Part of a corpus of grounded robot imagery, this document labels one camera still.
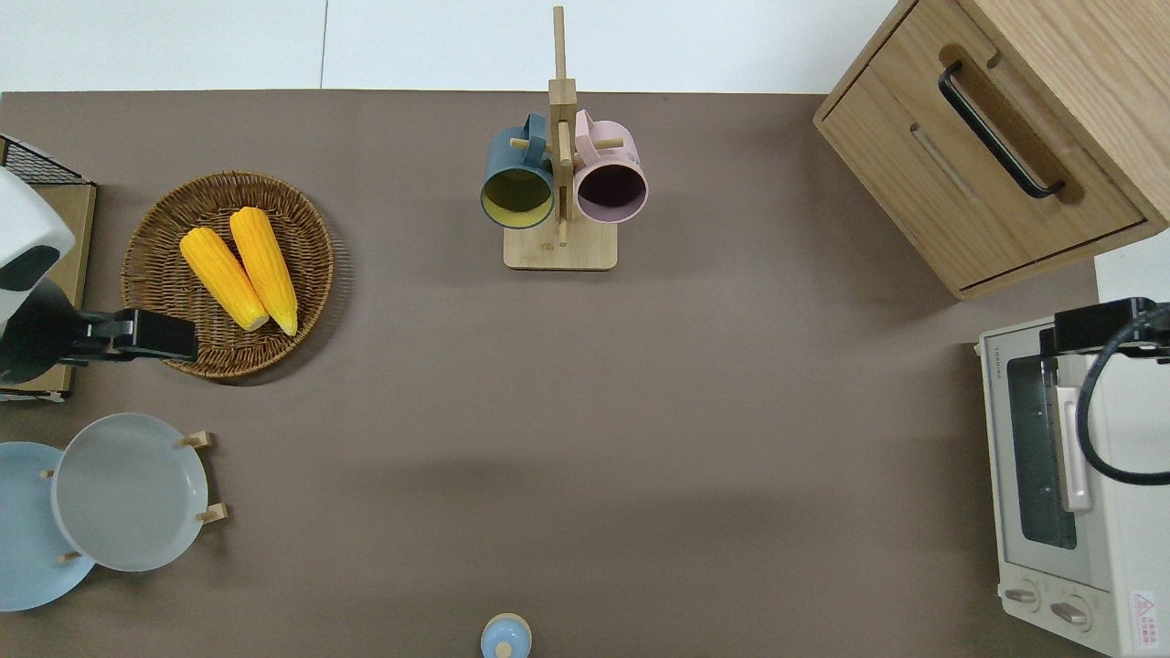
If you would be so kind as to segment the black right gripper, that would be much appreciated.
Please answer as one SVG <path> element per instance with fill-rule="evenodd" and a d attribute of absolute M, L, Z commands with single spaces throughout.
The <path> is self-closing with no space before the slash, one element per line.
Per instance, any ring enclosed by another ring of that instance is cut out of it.
<path fill-rule="evenodd" d="M 1123 297 L 1057 313 L 1053 324 L 1039 335 L 1040 354 L 1042 357 L 1096 355 L 1129 321 L 1156 307 L 1148 297 Z M 1128 357 L 1161 357 L 1162 322 L 1156 320 L 1126 333 L 1117 351 Z"/>

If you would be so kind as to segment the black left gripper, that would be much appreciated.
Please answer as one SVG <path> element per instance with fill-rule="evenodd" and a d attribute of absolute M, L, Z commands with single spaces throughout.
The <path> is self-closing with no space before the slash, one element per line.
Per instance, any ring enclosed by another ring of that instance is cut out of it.
<path fill-rule="evenodd" d="M 197 325 L 163 313 L 80 313 L 76 333 L 64 352 L 67 364 L 124 363 L 139 358 L 194 363 L 199 356 Z"/>

